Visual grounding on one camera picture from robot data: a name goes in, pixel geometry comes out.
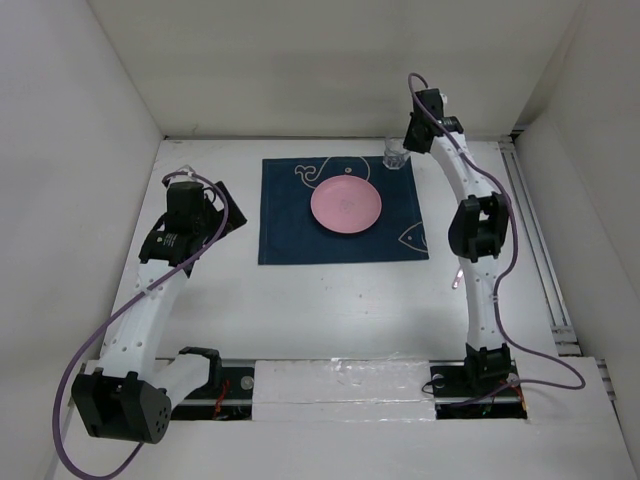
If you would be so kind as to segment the clear plastic cup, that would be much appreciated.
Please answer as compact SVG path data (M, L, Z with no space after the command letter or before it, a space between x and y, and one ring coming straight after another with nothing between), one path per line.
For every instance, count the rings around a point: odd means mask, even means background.
M410 159L410 152L404 146L402 137L384 139L383 165L391 171L402 169Z

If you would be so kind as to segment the blue whale placemat cloth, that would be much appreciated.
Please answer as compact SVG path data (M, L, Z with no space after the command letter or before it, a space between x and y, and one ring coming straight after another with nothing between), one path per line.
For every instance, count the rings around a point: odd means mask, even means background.
M350 175L368 181L382 211L367 230L332 232L313 216L323 181ZM262 161L260 265L315 265L427 260L429 252L412 163L390 170L381 156L280 158Z

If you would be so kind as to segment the pink plastic plate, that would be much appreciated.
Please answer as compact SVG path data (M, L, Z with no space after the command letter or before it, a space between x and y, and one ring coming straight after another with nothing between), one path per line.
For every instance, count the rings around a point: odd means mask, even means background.
M382 212L382 199L367 180L338 175L319 184L311 195L311 213L325 229L358 234L372 227Z

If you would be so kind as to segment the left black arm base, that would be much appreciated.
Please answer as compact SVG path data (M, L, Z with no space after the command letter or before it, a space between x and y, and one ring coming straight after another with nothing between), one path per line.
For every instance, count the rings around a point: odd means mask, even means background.
M172 421L244 421L252 417L255 361L223 360L218 386L189 394L171 414Z

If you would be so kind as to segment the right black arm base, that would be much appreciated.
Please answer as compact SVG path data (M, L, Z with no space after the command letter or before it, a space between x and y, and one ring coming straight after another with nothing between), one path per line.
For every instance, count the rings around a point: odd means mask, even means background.
M508 373L474 384L461 363L435 363L430 365L431 378L421 391L435 400L437 420L525 420L528 414L519 387L509 386L495 392L517 373L512 364Z

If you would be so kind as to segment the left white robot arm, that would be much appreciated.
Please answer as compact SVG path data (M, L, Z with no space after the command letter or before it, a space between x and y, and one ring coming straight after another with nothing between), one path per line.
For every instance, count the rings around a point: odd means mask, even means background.
M173 409L199 390L223 384L220 354L184 347L167 366L156 354L173 305L204 247L244 226L246 218L223 182L164 180L166 211L145 238L135 293L96 369L76 376L72 399L88 434L158 443Z

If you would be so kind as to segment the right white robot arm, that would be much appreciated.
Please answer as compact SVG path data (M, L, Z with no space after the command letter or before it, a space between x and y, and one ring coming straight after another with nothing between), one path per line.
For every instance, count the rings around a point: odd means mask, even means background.
M480 392L497 385L511 369L509 348L494 310L498 258L509 226L508 199L495 178L475 164L460 122L444 115L440 91L424 89L412 97L404 148L431 155L458 202L448 242L459 259L468 304L463 378L470 389Z

